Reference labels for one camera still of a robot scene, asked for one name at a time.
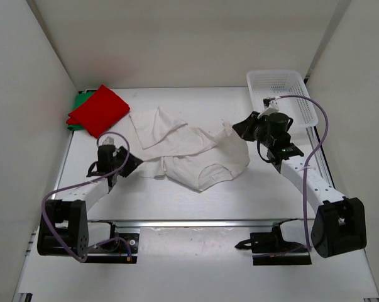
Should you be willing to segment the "green t shirt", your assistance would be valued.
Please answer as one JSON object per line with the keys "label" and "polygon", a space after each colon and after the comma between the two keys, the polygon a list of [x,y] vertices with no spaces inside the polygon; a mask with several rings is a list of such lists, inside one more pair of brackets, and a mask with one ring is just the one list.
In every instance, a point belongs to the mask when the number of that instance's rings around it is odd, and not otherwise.
{"label": "green t shirt", "polygon": [[[94,94],[94,92],[82,92],[82,93],[78,94],[75,97],[75,103],[74,103],[73,111],[76,110],[82,104],[84,104],[93,94]],[[77,130],[83,130],[84,129],[84,127],[78,121],[76,121],[75,119],[73,119],[70,116],[68,116],[68,118],[66,120],[66,124],[67,124],[67,130],[69,130],[69,131],[77,131]]]}

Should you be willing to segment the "red t shirt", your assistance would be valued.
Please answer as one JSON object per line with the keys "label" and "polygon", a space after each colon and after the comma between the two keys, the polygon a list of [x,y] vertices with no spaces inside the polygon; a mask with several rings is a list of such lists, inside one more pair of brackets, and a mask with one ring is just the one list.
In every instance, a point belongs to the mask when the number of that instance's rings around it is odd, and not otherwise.
{"label": "red t shirt", "polygon": [[78,121],[95,138],[130,112],[129,105],[108,87],[101,85],[94,94],[68,116]]}

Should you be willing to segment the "white t shirt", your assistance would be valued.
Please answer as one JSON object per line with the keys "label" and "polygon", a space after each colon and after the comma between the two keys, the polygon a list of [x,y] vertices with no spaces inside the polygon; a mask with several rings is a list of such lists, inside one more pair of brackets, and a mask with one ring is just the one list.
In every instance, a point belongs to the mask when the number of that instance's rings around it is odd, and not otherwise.
{"label": "white t shirt", "polygon": [[224,120],[208,131],[161,108],[131,113],[128,142],[144,178],[170,178],[198,192],[238,177],[249,165],[247,143]]}

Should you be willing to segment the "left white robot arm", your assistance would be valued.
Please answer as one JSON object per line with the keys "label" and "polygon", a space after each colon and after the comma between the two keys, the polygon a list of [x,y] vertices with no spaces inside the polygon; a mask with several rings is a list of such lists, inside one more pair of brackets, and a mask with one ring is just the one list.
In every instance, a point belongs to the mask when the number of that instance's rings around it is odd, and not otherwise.
{"label": "left white robot arm", "polygon": [[97,160],[87,171],[91,180],[73,185],[71,200],[48,199],[41,206],[41,221],[37,251],[42,256],[71,256],[84,262],[89,249],[102,247],[112,252],[119,247],[119,235],[110,223],[95,223],[90,227],[87,212],[116,185],[119,177],[128,177],[143,160],[124,147],[101,145]]}

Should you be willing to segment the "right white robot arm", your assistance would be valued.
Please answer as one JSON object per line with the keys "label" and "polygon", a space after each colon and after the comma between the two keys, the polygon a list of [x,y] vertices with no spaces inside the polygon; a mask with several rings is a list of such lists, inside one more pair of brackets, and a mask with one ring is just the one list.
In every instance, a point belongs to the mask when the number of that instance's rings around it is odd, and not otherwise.
{"label": "right white robot arm", "polygon": [[348,198],[334,189],[307,163],[307,157],[291,141],[293,119],[283,113],[260,116],[256,111],[233,125],[247,142],[264,146],[264,162],[289,180],[301,193],[303,204],[316,214],[309,236],[315,251],[323,258],[366,247],[365,207],[358,198]]}

